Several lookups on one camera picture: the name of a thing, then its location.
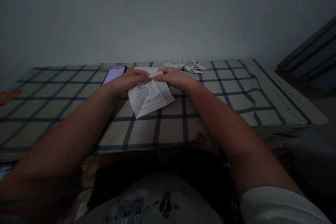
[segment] finger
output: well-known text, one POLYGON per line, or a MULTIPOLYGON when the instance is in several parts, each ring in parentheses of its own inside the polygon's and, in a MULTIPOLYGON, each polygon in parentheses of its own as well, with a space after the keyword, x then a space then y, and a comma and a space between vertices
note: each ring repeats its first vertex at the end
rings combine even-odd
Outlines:
POLYGON ((157 75, 155 76, 153 79, 155 81, 159 81, 159 82, 168 82, 170 76, 169 75, 157 75))
POLYGON ((135 76, 135 81, 137 82, 137 83, 139 83, 139 82, 149 82, 149 81, 152 81, 152 78, 151 77, 148 77, 148 76, 146 76, 146 75, 137 75, 137 76, 135 76))
POLYGON ((172 69, 174 69, 173 67, 167 67, 167 68, 160 68, 158 71, 162 71, 163 74, 167 74, 169 73, 172 69))
POLYGON ((146 71, 144 71, 144 70, 140 70, 140 69, 134 69, 134 73, 135 73, 136 75, 146 75, 146 76, 149 76, 149 75, 150 75, 150 73, 148 73, 148 72, 146 72, 146 71))

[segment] shirt sleeve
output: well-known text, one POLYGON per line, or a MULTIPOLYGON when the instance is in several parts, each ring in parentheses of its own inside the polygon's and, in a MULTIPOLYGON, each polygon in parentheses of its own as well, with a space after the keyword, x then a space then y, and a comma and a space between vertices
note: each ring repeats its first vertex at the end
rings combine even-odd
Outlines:
POLYGON ((256 187, 240 201, 244 223, 331 223, 308 199, 278 187, 256 187))

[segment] paper crane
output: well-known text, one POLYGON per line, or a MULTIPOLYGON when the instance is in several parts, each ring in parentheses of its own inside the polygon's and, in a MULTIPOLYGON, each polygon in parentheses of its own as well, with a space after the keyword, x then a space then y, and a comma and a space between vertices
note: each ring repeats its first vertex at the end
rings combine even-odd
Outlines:
POLYGON ((163 63, 163 65, 165 67, 174 67, 176 68, 177 70, 180 70, 180 71, 183 71, 183 67, 185 66, 184 64, 187 62, 187 60, 185 60, 183 63, 182 61, 180 60, 180 63, 177 63, 177 64, 171 64, 171 63, 163 63))
POLYGON ((186 68, 186 70, 192 74, 202 74, 203 72, 199 71, 199 70, 206 70, 206 68, 204 66, 201 66, 200 63, 202 61, 200 61, 199 63, 196 63, 196 61, 194 59, 192 59, 192 66, 184 66, 186 68))

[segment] phone screen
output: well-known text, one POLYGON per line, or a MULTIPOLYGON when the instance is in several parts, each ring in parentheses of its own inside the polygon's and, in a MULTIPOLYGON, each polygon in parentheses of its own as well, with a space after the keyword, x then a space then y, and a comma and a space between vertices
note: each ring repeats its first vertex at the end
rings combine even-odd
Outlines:
POLYGON ((125 73, 127 70, 126 66, 110 66, 110 69, 108 70, 108 73, 105 77, 105 80, 103 82, 103 85, 110 82, 111 80, 119 77, 123 73, 125 73))

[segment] plaid bedsheet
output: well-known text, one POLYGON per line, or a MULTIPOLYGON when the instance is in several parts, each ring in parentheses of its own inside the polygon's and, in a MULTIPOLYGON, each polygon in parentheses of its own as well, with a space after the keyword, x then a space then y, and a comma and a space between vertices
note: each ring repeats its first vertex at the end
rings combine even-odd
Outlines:
MULTIPOLYGON (((18 80, 22 93, 0 107, 0 160, 18 160, 97 90, 111 65, 163 67, 161 63, 119 63, 34 68, 18 80)), ((203 74, 190 75, 237 111, 262 137, 328 122, 308 99, 253 59, 208 61, 203 74)), ((97 152, 174 146, 207 131, 184 91, 171 87, 176 101, 135 119, 121 97, 101 135, 97 152)))

